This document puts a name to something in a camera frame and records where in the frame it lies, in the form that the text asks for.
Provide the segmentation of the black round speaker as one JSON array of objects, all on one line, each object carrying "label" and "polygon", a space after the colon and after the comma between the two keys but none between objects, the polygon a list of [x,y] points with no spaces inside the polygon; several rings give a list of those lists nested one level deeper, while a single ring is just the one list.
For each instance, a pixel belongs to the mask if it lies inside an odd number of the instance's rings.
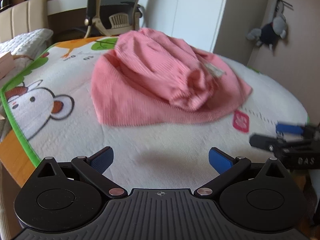
[{"label": "black round speaker", "polygon": [[6,10],[12,6],[12,0],[0,0],[0,11]]}]

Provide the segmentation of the pink knit sweater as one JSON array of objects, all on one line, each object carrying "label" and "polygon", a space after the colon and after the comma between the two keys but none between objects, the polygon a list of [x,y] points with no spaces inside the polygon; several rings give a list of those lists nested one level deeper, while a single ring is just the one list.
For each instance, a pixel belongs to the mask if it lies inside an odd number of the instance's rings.
[{"label": "pink knit sweater", "polygon": [[214,122],[251,92],[216,54],[148,28],[120,35],[91,79],[98,122],[118,127]]}]

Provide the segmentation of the cartoon animal play mat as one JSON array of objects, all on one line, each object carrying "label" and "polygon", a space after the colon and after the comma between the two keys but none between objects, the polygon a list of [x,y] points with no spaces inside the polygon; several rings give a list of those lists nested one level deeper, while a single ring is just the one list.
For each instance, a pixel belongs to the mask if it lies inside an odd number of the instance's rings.
[{"label": "cartoon animal play mat", "polygon": [[211,69],[225,63],[252,87],[248,99],[231,114],[203,124],[156,124],[113,127],[99,124],[90,96],[95,61],[103,54],[95,42],[76,48],[64,59],[64,48],[53,46],[20,74],[21,84],[37,99],[51,106],[55,99],[74,104],[61,120],[46,116],[26,141],[16,119],[7,114],[11,131],[1,143],[1,162],[19,185],[23,185],[44,157],[70,161],[91,155],[105,146],[115,159],[105,175],[128,188],[188,187],[208,182],[216,172],[208,164],[208,152],[217,147],[232,156],[244,155],[255,162],[270,153],[249,144],[252,133],[276,135],[276,124],[305,124],[303,105],[270,77],[225,57],[216,57]]}]

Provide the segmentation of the beige mesh office chair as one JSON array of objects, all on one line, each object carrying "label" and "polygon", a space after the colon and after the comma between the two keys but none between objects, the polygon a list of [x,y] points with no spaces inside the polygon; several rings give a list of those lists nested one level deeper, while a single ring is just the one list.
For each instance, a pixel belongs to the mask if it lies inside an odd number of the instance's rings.
[{"label": "beige mesh office chair", "polygon": [[140,29],[139,0],[87,0],[85,38],[91,35],[117,36]]}]

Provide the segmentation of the grey plush toy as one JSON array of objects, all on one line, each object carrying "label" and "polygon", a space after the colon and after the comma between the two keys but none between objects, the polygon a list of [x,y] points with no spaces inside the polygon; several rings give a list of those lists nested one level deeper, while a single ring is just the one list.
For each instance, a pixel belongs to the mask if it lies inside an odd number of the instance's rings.
[{"label": "grey plush toy", "polygon": [[274,53],[278,41],[284,40],[287,36],[288,25],[283,14],[285,7],[293,9],[293,6],[286,1],[275,0],[269,22],[261,28],[252,29],[246,38],[249,41],[255,41],[256,47],[265,45]]}]

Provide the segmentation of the pink cardboard box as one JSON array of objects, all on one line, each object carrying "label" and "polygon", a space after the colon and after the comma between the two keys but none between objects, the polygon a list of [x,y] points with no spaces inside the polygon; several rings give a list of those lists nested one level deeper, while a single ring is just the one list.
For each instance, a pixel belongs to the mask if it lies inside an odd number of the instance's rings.
[{"label": "pink cardboard box", "polygon": [[14,58],[11,52],[4,52],[0,55],[0,79],[5,77],[15,67]]}]

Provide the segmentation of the white quilted pillow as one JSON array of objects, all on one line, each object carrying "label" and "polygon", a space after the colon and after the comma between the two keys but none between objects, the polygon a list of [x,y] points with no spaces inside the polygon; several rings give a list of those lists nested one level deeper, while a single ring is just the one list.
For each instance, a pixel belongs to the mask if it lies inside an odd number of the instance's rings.
[{"label": "white quilted pillow", "polygon": [[48,48],[53,33],[43,28],[20,34],[1,43],[1,54],[10,52],[11,55],[25,55],[35,59]]}]

